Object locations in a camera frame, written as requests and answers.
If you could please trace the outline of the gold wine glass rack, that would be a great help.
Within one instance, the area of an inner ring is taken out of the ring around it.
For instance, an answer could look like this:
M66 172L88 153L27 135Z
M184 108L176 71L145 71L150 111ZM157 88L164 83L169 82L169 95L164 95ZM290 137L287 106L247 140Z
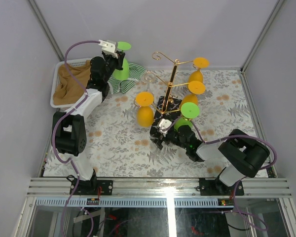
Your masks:
M167 115L167 114L171 114L171 113L177 113L177 112L180 112L181 113L181 111L180 111L181 106L180 105L179 105L179 107L177 109L174 109L174 110L171 110L170 109L170 105L174 104L174 99L173 99L173 96L171 94L171 91L175 87L180 87L180 86L185 86L185 85L188 87L189 82L185 82L185 83L181 83L181 84L174 84L176 73L177 73L177 67L178 67L178 65L181 65L181 64L193 63L194 60L181 62L179 59L175 59L175 60L170 59L168 56L166 56L162 52L158 52L157 51L157 52L154 52L152 54L152 58L154 60L160 60L162 57L165 57L166 59L168 59L170 62L173 63L173 70L172 70L172 74L171 74L170 80L168 82L164 81L159 76L155 75L156 76L156 79L159 79L161 82L163 82L164 84L167 85L167 89L165 91L165 96L163 97L163 101L161 103L161 107L160 108L157 107L154 104L154 102L153 102L152 105L150 105L150 107L151 108L154 108L155 111L158 112L158 113L160 113L162 116Z

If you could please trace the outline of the orange wine glass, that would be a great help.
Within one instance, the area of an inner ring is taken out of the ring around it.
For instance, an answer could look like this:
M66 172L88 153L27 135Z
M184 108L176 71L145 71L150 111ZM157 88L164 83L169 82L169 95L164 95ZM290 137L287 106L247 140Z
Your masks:
M188 82L199 81L203 83L203 74L201 72L201 69L207 68L209 65L210 62L208 61L208 59L204 57L195 58L193 61L193 66L194 68L196 68L196 71L189 76Z
M190 91L190 94L184 97L180 106L187 102L191 102L198 105L197 95L203 94L206 90L204 83L197 80L193 80L188 84L188 89Z

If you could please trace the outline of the clear glass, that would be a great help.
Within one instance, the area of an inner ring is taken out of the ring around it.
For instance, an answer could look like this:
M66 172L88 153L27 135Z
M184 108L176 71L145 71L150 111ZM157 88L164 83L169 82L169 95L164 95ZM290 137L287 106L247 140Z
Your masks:
M155 76L155 74L153 72L146 71L146 72L143 73L142 81L147 84L147 89L146 89L147 92L151 92L150 84L155 82L155 80L156 80L156 76Z

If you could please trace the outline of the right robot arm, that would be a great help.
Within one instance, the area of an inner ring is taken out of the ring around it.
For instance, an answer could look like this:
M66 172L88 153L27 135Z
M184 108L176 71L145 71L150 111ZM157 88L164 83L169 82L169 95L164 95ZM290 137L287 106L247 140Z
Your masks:
M211 158L227 159L230 165L220 172L215 182L215 189L221 195L228 194L242 178L254 178L270 155L268 147L239 129L234 129L225 141L210 145L197 139L188 125L168 131L160 129L151 140L159 149L163 148L162 143L183 148L193 162L204 162Z

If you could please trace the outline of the green wine glass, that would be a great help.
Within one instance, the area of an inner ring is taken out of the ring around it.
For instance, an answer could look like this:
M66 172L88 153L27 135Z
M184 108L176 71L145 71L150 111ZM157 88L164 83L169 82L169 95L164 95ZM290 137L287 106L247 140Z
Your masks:
M191 120L196 118L200 114L200 109L198 105L193 102L186 102L181 106L181 116L175 122L174 129L178 131L181 126L187 125L188 127L192 128Z

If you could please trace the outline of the orange plastic cup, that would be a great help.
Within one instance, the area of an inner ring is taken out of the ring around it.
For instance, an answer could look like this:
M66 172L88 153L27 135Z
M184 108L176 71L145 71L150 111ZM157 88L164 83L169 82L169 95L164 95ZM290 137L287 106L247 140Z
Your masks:
M142 127L150 127L153 123L154 113L150 105L154 102L154 96L147 91L139 93L135 98L139 106L137 111L137 123Z

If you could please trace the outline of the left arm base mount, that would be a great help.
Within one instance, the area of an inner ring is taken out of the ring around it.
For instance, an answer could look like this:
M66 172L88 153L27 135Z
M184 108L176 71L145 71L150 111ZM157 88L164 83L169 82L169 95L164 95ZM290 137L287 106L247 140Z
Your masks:
M74 191L77 183L77 178L69 175L66 179L71 183L70 194L80 196L111 196L113 191L113 180L100 180L93 173L91 180L79 181L79 184Z

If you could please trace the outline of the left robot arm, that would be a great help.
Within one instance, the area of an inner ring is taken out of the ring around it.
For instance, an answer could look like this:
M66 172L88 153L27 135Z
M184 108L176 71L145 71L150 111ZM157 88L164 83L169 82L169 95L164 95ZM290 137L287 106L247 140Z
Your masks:
M88 195L97 192L98 182L92 179L91 167L85 150L85 120L107 97L108 83L115 70L123 70L125 52L117 51L115 56L102 52L90 60L90 79L84 87L84 95L65 112L53 115L52 148L59 162L71 163L75 177L82 180L81 189Z

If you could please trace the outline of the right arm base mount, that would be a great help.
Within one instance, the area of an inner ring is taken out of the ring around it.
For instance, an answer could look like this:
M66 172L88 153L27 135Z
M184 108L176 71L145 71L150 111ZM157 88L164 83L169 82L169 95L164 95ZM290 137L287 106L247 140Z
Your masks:
M240 181L237 185L227 186L218 178L199 178L199 190L202 196L230 196L236 193L237 196L244 196L244 189Z

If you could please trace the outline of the green plastic cup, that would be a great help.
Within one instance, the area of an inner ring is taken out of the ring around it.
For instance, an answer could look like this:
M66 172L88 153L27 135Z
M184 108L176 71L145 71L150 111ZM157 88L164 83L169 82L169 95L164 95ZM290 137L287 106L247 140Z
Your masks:
M118 51L124 53L125 51L131 49L131 44L125 41L119 41L117 43L117 49ZM113 76L119 81L127 80L129 78L129 64L125 57L122 60L121 69L116 69L113 72Z

